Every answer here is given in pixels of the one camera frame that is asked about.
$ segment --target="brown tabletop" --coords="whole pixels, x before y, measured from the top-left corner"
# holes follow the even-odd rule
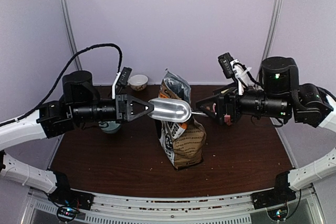
[[[216,86],[192,86],[193,103]],[[109,87],[99,87],[103,97]],[[128,93],[142,100],[158,96],[159,86]],[[257,127],[243,116],[233,126],[196,118],[206,129],[201,164],[176,171],[160,146],[148,116],[124,124],[116,134],[98,128],[65,134],[51,169],[65,173],[72,188],[139,197],[194,197],[243,193],[274,186],[291,169],[275,129]],[[269,124],[269,119],[260,123]]]

